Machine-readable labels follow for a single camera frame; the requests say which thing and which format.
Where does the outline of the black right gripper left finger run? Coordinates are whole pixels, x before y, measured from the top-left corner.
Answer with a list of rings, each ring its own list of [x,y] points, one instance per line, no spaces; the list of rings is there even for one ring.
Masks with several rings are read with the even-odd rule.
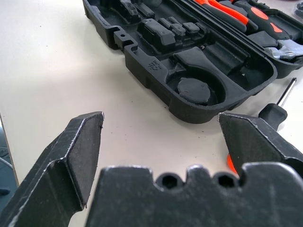
[[[69,121],[0,213],[0,227],[68,227],[89,200],[103,121],[102,112]]]

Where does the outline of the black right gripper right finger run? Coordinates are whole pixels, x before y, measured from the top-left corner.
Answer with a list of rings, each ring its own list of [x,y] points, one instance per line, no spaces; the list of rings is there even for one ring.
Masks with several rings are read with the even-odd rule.
[[[290,166],[303,178],[303,153],[263,119],[220,113],[218,122],[237,173],[245,163],[279,162]]]

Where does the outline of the black orange handle screwdriver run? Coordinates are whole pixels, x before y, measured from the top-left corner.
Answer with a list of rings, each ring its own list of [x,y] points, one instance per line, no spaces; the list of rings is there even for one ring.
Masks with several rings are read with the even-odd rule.
[[[282,96],[277,103],[267,104],[262,111],[260,111],[257,118],[263,119],[268,123],[274,130],[278,130],[279,125],[286,120],[288,117],[287,111],[283,108],[283,104],[289,93],[292,91],[295,83],[297,82],[296,78],[292,78],[289,85],[286,87],[286,90],[283,92]],[[227,156],[227,165],[234,172],[237,173],[234,169],[234,166],[231,161],[231,157],[228,154]]]

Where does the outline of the black tool case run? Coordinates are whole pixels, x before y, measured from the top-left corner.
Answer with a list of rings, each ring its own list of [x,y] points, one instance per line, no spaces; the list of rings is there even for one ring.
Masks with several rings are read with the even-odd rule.
[[[242,15],[239,0],[216,0]],[[303,45],[303,24],[258,0],[245,0]],[[208,10],[194,0],[82,0],[88,19],[130,72],[184,122],[200,124],[232,110],[275,79],[303,67],[303,56],[274,58],[249,18]]]

